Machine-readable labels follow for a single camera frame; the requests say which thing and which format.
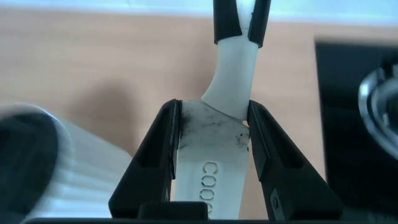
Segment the white wall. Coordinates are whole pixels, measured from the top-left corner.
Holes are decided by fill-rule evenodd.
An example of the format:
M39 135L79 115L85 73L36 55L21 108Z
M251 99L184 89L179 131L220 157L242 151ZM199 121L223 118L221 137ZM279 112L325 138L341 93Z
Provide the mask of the white wall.
M0 0L22 7L211 16L213 0ZM398 24L398 0L272 0L272 20Z

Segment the white cylindrical object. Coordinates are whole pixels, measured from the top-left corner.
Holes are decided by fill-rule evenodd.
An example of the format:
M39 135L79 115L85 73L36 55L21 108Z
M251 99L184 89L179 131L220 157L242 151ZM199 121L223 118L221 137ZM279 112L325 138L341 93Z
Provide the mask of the white cylindrical object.
M0 108L0 119L29 112L51 116L58 136L58 156L45 192L25 220L111 218L108 201L132 157L98 136L33 105Z
M245 121L259 46L248 38L254 0L237 0L242 35L218 41L217 67L202 100L214 109Z

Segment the black screw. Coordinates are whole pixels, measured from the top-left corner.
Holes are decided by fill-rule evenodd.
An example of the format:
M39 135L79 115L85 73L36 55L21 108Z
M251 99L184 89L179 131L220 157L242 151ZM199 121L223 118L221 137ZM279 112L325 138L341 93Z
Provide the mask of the black screw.
M274 206L275 209L279 208L279 202L278 202L278 199L276 197L272 198L272 205Z

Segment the metal ring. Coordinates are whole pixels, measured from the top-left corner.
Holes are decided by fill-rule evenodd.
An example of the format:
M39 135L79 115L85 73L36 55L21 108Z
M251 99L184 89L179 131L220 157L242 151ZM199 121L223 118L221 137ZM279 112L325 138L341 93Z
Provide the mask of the metal ring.
M398 78L386 79L384 70L371 72L359 86L358 106L364 125L374 140L398 159L398 134L386 122L386 104L398 95Z

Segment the wooden table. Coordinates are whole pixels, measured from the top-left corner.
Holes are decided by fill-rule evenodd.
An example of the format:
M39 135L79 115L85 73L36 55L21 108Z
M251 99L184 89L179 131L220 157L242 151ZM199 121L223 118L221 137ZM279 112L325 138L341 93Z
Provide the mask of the wooden table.
M270 21L252 99L325 176L314 40L396 42L398 27ZM134 154L163 103L198 100L216 65L205 18L0 8L0 104L47 108ZM240 218L266 218L254 163Z

